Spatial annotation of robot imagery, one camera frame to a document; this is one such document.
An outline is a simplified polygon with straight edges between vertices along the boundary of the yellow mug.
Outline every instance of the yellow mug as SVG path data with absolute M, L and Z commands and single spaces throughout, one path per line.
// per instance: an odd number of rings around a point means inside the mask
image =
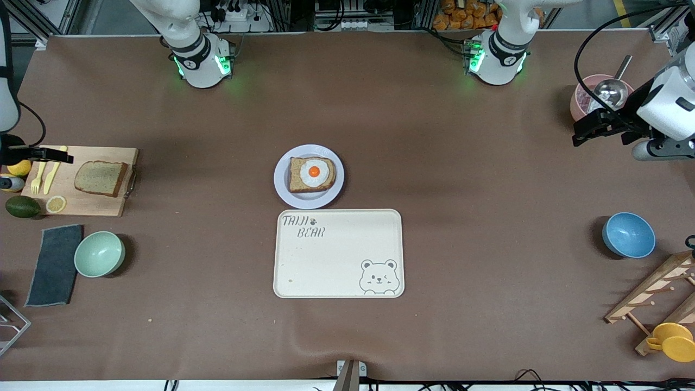
M 647 338 L 647 346 L 652 350 L 663 350 L 663 342 L 670 337 L 682 337 L 686 340 L 693 340 L 693 335 L 684 326 L 677 323 L 662 323 L 654 328 L 653 337 Z
M 695 342 L 686 337 L 668 337 L 662 343 L 664 353 L 673 361 L 695 361 Z

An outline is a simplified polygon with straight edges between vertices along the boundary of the blue bowl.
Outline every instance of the blue bowl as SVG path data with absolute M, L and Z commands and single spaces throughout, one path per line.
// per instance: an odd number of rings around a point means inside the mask
M 654 251 L 654 230 L 642 217 L 629 212 L 614 214 L 603 226 L 603 241 L 622 257 L 644 258 Z

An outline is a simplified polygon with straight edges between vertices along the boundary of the gray towel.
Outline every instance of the gray towel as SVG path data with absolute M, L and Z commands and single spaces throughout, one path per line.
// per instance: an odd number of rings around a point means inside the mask
M 24 307 L 67 304 L 75 285 L 74 257 L 82 241 L 82 225 L 43 230 L 41 251 Z

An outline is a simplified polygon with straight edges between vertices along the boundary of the green bowl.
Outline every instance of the green bowl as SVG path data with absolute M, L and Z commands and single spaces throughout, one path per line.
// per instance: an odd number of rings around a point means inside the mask
M 103 277 L 116 271 L 125 257 L 121 239 L 111 232 L 95 232 L 77 246 L 75 269 L 85 277 Z

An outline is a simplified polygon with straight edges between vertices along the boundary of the avocado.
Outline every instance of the avocado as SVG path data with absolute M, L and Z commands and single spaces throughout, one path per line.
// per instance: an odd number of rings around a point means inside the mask
M 41 213 L 41 206 L 32 197 L 16 195 L 5 202 L 5 209 L 14 217 L 31 218 Z

